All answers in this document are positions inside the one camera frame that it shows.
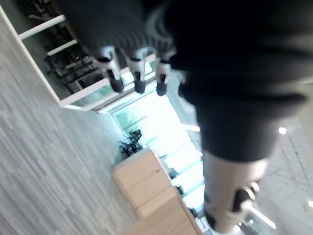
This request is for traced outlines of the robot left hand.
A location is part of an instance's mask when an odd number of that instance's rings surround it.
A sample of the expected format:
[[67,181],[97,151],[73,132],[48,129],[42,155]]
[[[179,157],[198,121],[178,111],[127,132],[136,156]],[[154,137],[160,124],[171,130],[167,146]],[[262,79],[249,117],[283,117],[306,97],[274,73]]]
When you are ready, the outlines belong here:
[[282,121],[307,102],[313,74],[310,0],[57,0],[74,35],[122,92],[116,54],[135,90],[145,91],[144,57],[159,60],[157,93],[169,70],[184,73],[179,94],[201,130],[204,214],[230,232],[259,192]]

